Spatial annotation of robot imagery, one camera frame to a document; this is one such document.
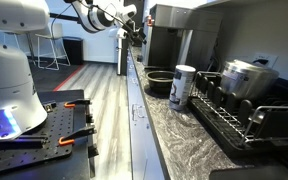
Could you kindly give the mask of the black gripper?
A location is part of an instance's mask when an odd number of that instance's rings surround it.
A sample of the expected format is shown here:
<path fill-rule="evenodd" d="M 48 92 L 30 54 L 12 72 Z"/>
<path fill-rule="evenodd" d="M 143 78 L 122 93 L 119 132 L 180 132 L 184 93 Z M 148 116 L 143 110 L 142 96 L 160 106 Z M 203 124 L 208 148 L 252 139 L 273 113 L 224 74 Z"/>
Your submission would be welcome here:
<path fill-rule="evenodd" d="M 134 21 L 126 23 L 127 37 L 132 44 L 146 44 L 146 35 L 142 28 L 137 28 Z"/>

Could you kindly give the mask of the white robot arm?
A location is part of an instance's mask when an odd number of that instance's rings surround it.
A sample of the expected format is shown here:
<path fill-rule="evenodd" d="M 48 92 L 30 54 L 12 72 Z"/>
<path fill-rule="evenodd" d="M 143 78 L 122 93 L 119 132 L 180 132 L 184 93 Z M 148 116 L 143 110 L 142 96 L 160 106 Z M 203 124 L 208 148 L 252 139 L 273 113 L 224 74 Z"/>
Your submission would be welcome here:
<path fill-rule="evenodd" d="M 47 27 L 45 0 L 0 0 L 0 30 L 31 32 Z M 26 54 L 0 44 L 0 142 L 10 142 L 47 118 Z"/>

